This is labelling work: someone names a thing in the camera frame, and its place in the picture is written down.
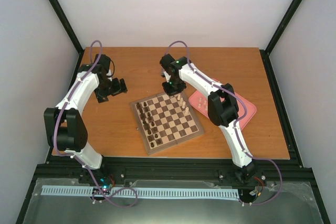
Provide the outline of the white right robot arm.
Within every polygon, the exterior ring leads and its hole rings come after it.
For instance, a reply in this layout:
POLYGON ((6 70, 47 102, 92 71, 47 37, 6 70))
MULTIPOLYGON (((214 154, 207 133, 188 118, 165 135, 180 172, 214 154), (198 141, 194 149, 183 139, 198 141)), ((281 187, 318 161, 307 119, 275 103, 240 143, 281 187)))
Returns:
POLYGON ((207 99, 208 118, 220 128, 226 139, 236 167, 236 176, 241 180, 252 176, 256 172, 256 165, 238 120, 238 102, 242 100, 236 96, 233 87, 211 79, 186 57, 175 60, 166 54, 161 58, 160 65, 166 78, 162 83, 166 94, 179 94, 190 84, 207 99))

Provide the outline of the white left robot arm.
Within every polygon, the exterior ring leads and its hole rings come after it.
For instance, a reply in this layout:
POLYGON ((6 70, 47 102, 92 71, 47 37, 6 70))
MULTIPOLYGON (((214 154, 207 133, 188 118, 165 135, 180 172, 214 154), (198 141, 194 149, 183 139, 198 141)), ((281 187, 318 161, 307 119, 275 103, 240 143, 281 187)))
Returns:
POLYGON ((44 111, 44 122, 48 144, 55 153, 77 159, 84 168, 91 169, 91 178, 101 184, 108 180, 109 170, 102 166, 103 156, 89 144, 82 113, 92 94, 98 103, 103 103, 109 101, 109 96, 128 90, 124 79, 113 77, 110 57, 97 54, 94 60, 79 67, 66 96, 54 108, 44 111))

